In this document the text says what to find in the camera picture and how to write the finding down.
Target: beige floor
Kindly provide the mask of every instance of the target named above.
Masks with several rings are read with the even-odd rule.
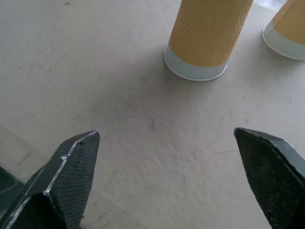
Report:
[[[163,62],[179,0],[0,2],[0,166],[26,181],[65,139],[102,141],[84,229],[268,229],[233,130],[305,156],[305,64],[268,49],[253,5],[225,74]]]
[[[253,0],[255,4],[279,11],[287,0]]]

